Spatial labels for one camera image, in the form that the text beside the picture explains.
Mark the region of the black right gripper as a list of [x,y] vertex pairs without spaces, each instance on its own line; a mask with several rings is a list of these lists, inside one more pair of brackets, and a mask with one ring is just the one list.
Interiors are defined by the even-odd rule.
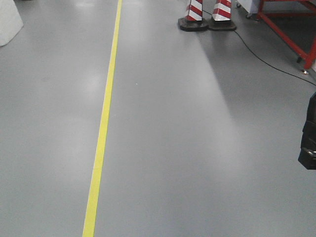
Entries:
[[314,93],[307,109],[306,122],[302,130],[301,151],[298,161],[307,169],[316,169],[316,94]]

